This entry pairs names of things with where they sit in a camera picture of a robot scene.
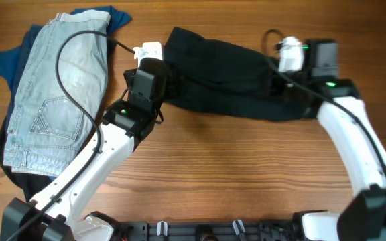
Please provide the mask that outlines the black shorts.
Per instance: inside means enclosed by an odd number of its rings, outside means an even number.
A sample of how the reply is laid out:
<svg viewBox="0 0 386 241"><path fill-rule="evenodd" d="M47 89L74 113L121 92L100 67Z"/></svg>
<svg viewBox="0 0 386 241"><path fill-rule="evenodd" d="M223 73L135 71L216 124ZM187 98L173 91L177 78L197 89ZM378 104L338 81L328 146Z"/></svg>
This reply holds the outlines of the black shorts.
<svg viewBox="0 0 386 241"><path fill-rule="evenodd" d="M166 102L193 112L293 121L316 118L307 95L287 86L255 50L174 27L164 62L174 70L176 85Z"/></svg>

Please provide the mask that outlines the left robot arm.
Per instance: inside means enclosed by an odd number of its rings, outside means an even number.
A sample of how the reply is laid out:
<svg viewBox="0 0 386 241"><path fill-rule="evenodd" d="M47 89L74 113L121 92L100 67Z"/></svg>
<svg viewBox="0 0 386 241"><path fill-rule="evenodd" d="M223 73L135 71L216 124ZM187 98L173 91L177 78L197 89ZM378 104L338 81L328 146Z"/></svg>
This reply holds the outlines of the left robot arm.
<svg viewBox="0 0 386 241"><path fill-rule="evenodd" d="M114 102L86 147L71 164L29 202L13 199L3 212L1 240L118 240L118 221L83 209L103 181L162 123L165 99L179 82L175 68L156 58L144 58L126 73L127 100Z"/></svg>

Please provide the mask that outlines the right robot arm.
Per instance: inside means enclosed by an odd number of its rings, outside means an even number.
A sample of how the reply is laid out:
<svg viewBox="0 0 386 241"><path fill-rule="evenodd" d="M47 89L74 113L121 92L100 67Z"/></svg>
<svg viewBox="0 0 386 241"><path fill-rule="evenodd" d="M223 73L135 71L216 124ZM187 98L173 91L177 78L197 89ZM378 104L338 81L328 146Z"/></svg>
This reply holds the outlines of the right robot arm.
<svg viewBox="0 0 386 241"><path fill-rule="evenodd" d="M341 213L307 211L293 218L298 240L386 240L386 150L352 80L338 77L338 44L331 39L277 44L270 67L307 94L348 173L353 200Z"/></svg>

